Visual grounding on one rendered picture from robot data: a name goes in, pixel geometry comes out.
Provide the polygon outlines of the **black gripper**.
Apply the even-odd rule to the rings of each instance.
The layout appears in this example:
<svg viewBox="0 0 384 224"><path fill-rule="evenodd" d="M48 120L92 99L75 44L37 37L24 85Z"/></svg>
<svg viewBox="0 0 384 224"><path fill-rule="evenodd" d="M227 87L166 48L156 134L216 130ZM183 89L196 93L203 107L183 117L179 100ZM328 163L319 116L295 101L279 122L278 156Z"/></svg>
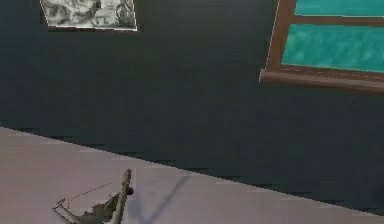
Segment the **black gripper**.
<svg viewBox="0 0 384 224"><path fill-rule="evenodd" d="M111 182L105 183L96 188L90 189L85 192L81 192L75 196L60 199L59 201L56 202L56 204L62 204L63 202L66 201L67 206L69 206L69 202L72 201L73 199L86 195L88 193L94 192L96 190L99 190L111 184L112 184ZM85 211L79 217L80 224L105 224L106 222L111 221L113 218L113 213L116 211L118 199L119 199L119 195L116 194L105 203L94 205L92 207L91 212ZM75 218L71 217L70 215L65 215L63 212L60 212L58 207L54 207L52 211L64 224L79 224L79 221L76 220Z"/></svg>

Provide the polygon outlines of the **grey framed wall picture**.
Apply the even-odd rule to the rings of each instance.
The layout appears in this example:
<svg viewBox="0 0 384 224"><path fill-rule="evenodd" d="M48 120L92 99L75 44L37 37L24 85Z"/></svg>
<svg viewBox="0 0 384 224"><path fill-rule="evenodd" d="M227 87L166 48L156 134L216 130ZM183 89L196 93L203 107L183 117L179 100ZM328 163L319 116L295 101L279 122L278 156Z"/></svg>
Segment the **grey framed wall picture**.
<svg viewBox="0 0 384 224"><path fill-rule="evenodd" d="M134 0L40 0L49 27L137 31Z"/></svg>

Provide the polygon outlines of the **brown framed window teal panes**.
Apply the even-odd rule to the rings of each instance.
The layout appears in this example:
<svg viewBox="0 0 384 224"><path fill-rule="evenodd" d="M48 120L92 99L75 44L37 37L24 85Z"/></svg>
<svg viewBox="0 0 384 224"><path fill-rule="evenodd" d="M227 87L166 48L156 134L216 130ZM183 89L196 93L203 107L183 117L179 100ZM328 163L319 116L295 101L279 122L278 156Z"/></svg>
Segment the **brown framed window teal panes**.
<svg viewBox="0 0 384 224"><path fill-rule="evenodd" d="M260 80L384 94L384 0L277 0Z"/></svg>

